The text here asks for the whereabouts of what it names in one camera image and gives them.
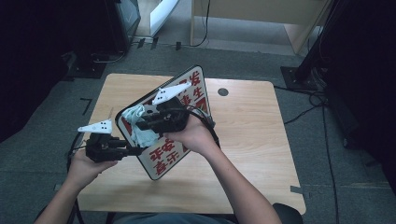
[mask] wire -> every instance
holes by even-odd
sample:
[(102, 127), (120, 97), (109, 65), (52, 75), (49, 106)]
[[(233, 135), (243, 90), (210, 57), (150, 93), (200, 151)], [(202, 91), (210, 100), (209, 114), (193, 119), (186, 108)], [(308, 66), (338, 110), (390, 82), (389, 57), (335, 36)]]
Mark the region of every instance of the wire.
[[(290, 91), (289, 89), (285, 89), (285, 88), (278, 88), (281, 90), (285, 90), (285, 91)], [(320, 103), (319, 104), (315, 104), (313, 102), (314, 97), (316, 97), (317, 99), (319, 99)], [(309, 103), (313, 106), (307, 110), (305, 110), (303, 113), (301, 113), (299, 116), (297, 116), (294, 119), (291, 119), (287, 122), (285, 122), (284, 124), (289, 124), (294, 122), (295, 120), (299, 119), (301, 116), (305, 115), (307, 112), (317, 108), (317, 107), (321, 107), (322, 108), (322, 119), (323, 119), (323, 130), (324, 130), (324, 139), (325, 139), (325, 145), (326, 145), (326, 154), (327, 154), (327, 160), (329, 163), (329, 169), (330, 169), (330, 175), (332, 178), (332, 190), (333, 190), (333, 194), (334, 194), (334, 207), (335, 207), (335, 220), (336, 220), (336, 224), (340, 223), (339, 220), (339, 212), (338, 212), (338, 197), (337, 197), (337, 187), (335, 186), (335, 180), (334, 180), (334, 171), (332, 170), (332, 159), (330, 156), (330, 148), (329, 148), (329, 138), (328, 138), (328, 132), (327, 132), (327, 124), (326, 124), (326, 116), (325, 116), (325, 107), (327, 105), (329, 105), (328, 100), (325, 98), (323, 99), (323, 97), (325, 97), (324, 93), (322, 91), (314, 91), (311, 92), (309, 94)]]
[(175, 111), (186, 112), (186, 113), (189, 113), (189, 114), (195, 116), (196, 118), (198, 118), (206, 126), (206, 128), (209, 130), (209, 132), (212, 134), (213, 140), (215, 140), (218, 147), (220, 147), (219, 138), (216, 135), (216, 132), (213, 129), (213, 127), (211, 126), (211, 124), (206, 120), (207, 117), (201, 117), (197, 113), (194, 113), (193, 111), (190, 111), (190, 110), (184, 109), (184, 108), (169, 108), (169, 109), (165, 109), (162, 112), (169, 113), (169, 112), (175, 112)]
[(299, 114), (297, 117), (295, 117), (294, 119), (291, 119), (291, 120), (289, 120), (289, 121), (286, 121), (286, 122), (284, 122), (283, 124), (290, 124), (290, 123), (292, 123), (292, 122), (294, 122), (294, 121), (296, 121), (297, 119), (299, 119), (301, 116), (303, 116), (303, 115), (305, 115), (307, 112), (309, 112), (309, 111), (311, 111), (311, 110), (313, 110), (313, 109), (315, 109), (315, 108), (317, 108), (317, 107), (320, 107), (321, 105), (314, 105), (314, 106), (312, 106), (311, 108), (309, 108), (309, 109), (307, 109), (307, 110), (305, 110), (304, 112), (302, 112), (301, 114)]
[(82, 148), (84, 148), (84, 147), (87, 147), (87, 146), (75, 147), (75, 148), (73, 148), (73, 149), (74, 149), (74, 150), (78, 150), (78, 149), (82, 149)]
[(76, 148), (74, 146), (77, 143), (77, 140), (81, 137), (81, 133), (77, 133), (75, 139), (73, 140), (72, 146), (70, 147), (69, 151), (67, 152), (67, 164), (66, 164), (66, 170), (69, 172), (70, 164), (72, 162), (72, 158), (74, 156)]
[(305, 95), (311, 95), (311, 94), (313, 94), (313, 92), (322, 92), (322, 91), (297, 91), (297, 90), (292, 90), (292, 89), (279, 87), (279, 86), (274, 86), (274, 88), (282, 90), (282, 91), (292, 91), (292, 92), (301, 93), (301, 94), (305, 94)]
[(79, 221), (79, 224), (84, 224), (84, 219), (82, 218), (81, 210), (79, 210), (79, 205), (78, 205), (78, 199), (75, 201), (75, 207), (76, 207), (76, 215), (77, 219)]
[(330, 168), (330, 176), (332, 177), (332, 191), (333, 191), (333, 194), (334, 194), (335, 221), (338, 224), (338, 223), (340, 223), (340, 218), (339, 218), (339, 214), (338, 214), (337, 187), (335, 186), (334, 172), (332, 170), (332, 159), (330, 157), (329, 139), (327, 137), (326, 116), (325, 116), (324, 112), (325, 112), (325, 106), (322, 107), (324, 139), (325, 139), (325, 143), (326, 143), (326, 153), (327, 153), (327, 161), (329, 163), (329, 168)]
[(112, 61), (93, 61), (94, 63), (116, 63), (119, 60), (121, 60), (121, 58), (123, 58), (123, 56), (125, 56), (125, 52), (122, 53), (122, 55), (116, 59), (116, 60), (112, 60)]
[(204, 36), (204, 39), (202, 39), (201, 43), (199, 43), (199, 44), (197, 44), (197, 45), (190, 45), (190, 47), (196, 48), (196, 47), (201, 46), (201, 45), (205, 42), (205, 40), (206, 40), (206, 38), (207, 38), (207, 20), (209, 19), (209, 9), (210, 9), (210, 0), (208, 0), (208, 2), (207, 2), (206, 21), (205, 21), (206, 26), (205, 26), (205, 36)]
[(191, 107), (191, 108), (197, 110), (197, 111), (201, 114), (202, 118), (205, 118), (206, 121), (207, 121), (212, 127), (214, 127), (214, 125), (213, 125), (214, 122), (213, 122), (213, 120), (212, 120), (212, 117), (209, 116), (209, 115), (207, 115), (207, 114), (205, 113), (205, 111), (203, 111), (201, 108), (198, 108), (198, 107), (196, 107), (196, 106), (194, 106), (194, 105), (184, 105), (184, 106), (185, 106), (185, 107)]
[(311, 75), (321, 88), (324, 89), (327, 86), (326, 82), (323, 80), (323, 74), (321, 74), (315, 66), (311, 69)]
[[(202, 11), (204, 11), (204, 4), (203, 4), (203, 1), (201, 1), (201, 10)], [(204, 17), (201, 17), (201, 22), (202, 22), (202, 25), (204, 26), (204, 28), (206, 29), (206, 25), (205, 25), (205, 20), (204, 20)], [(206, 39), (207, 40), (207, 42), (206, 42), (206, 45), (205, 45), (205, 48), (209, 45), (209, 43), (210, 43), (210, 40), (207, 38)]]

